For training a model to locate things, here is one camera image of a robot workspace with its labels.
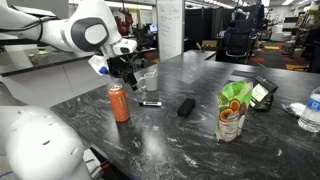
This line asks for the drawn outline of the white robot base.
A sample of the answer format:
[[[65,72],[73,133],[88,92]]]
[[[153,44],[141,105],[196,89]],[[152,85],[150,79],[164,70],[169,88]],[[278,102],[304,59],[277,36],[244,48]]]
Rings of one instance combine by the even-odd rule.
[[[21,180],[92,180],[78,133],[50,110],[0,107],[1,155]]]

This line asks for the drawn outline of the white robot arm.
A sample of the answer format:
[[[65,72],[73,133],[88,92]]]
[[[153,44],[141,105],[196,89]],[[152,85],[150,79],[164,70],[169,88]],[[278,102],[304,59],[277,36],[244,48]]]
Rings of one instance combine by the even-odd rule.
[[[133,53],[137,42],[118,31],[111,9],[104,0],[83,0],[66,19],[36,17],[0,6],[1,32],[42,42],[65,52],[96,52],[88,63],[100,76],[110,73],[108,59]]]

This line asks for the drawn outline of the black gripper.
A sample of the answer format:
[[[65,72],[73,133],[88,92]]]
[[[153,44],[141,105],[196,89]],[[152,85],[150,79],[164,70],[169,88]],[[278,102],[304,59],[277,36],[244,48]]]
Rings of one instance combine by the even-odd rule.
[[[132,62],[128,55],[110,58],[107,60],[107,64],[109,66],[109,74],[112,77],[122,78],[125,83],[129,83],[133,91],[137,90],[137,80],[134,74],[131,73],[133,71]]]

